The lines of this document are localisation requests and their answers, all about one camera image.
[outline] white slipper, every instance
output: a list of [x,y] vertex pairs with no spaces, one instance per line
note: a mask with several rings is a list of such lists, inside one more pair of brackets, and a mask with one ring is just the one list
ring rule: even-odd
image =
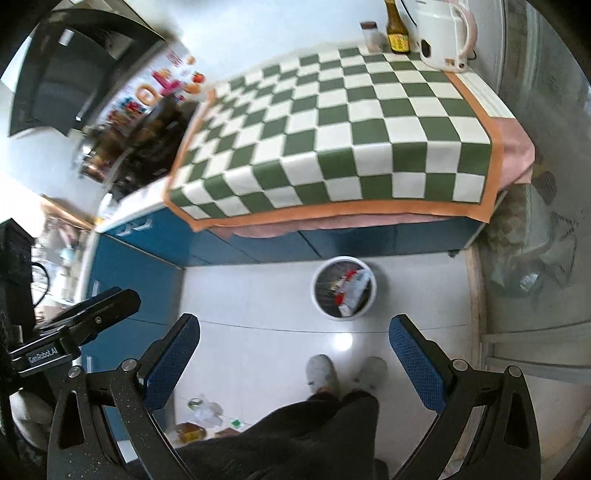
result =
[[369,356],[365,359],[359,375],[353,380],[353,389],[373,394],[387,378],[388,364],[381,358]]
[[330,393],[339,396],[339,377],[333,362],[326,355],[316,355],[308,360],[306,379],[313,394],[318,393],[321,388],[327,388]]

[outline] cabinet door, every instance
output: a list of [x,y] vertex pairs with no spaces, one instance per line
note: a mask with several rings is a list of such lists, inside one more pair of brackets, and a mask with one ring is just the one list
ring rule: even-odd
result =
[[299,232],[272,238],[246,238],[232,235],[228,243],[263,263],[300,262],[320,258]]
[[170,325],[178,314],[183,272],[102,235],[90,273],[89,296],[111,287],[131,288],[142,301],[134,319]]
[[[102,332],[94,341],[82,347],[82,366],[89,372],[117,368],[123,360],[139,359],[155,340],[168,331],[165,325],[125,319]],[[116,440],[126,440],[127,432],[116,408],[107,407],[106,415]],[[154,412],[158,424],[164,427],[164,409]]]
[[482,225],[467,217],[441,222],[396,225],[396,255],[428,254],[463,249]]
[[113,228],[108,235],[179,267],[189,265],[194,233],[187,222],[167,208]]
[[256,263],[253,258],[207,230],[194,234],[190,253],[212,265]]
[[301,234],[322,258],[350,255],[378,257],[394,255],[394,225],[337,230],[310,230]]

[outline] screw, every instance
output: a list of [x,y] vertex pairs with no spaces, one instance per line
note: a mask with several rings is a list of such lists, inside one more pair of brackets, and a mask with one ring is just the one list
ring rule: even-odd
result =
[[121,364],[121,368],[124,372],[131,372],[137,366],[138,361],[135,358],[129,358]]
[[76,365],[76,366],[70,368],[70,370],[68,371],[68,377],[76,378],[78,375],[80,375],[81,372],[82,372],[82,369]]
[[456,360],[454,360],[452,362],[452,366],[459,372],[465,372],[466,370],[468,370],[468,362],[462,360],[461,358],[457,358]]
[[509,367],[509,375],[515,378],[519,378],[521,376],[520,368],[516,367],[515,365],[511,365]]

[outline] kettle handle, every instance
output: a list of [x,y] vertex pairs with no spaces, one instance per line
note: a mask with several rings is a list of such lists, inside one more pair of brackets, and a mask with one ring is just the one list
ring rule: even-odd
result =
[[453,3],[452,1],[449,2],[453,9],[458,12],[466,25],[466,44],[462,47],[460,51],[460,57],[467,57],[471,50],[474,49],[476,46],[476,40],[478,39],[478,26],[476,25],[476,19],[474,18],[474,14],[468,11],[466,8]]

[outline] orange cloth border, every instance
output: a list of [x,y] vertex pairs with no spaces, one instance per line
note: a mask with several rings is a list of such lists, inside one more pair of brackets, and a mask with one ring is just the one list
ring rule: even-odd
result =
[[214,91],[210,92],[207,105],[203,109],[201,115],[193,118],[191,124],[187,128],[183,142],[178,149],[177,157],[174,160],[173,168],[171,169],[167,187],[164,192],[164,204],[177,216],[185,220],[195,232],[213,226],[263,225],[266,223],[278,223],[288,220],[327,218],[335,215],[355,215],[358,213],[418,213],[425,215],[467,216],[474,220],[488,223],[493,214],[496,195],[501,184],[504,155],[501,131],[466,85],[464,85],[454,73],[446,73],[446,75],[472,107],[478,120],[480,120],[486,129],[492,141],[491,162],[486,179],[485,191],[482,196],[482,202],[479,205],[473,205],[470,203],[428,202],[426,200],[355,200],[351,202],[327,203],[325,205],[288,207],[280,210],[272,210],[270,212],[252,213],[230,218],[207,218],[195,220],[170,200],[170,189],[176,171],[183,163],[183,158],[187,152],[191,139],[199,132],[203,125],[203,117],[209,108],[216,102]]

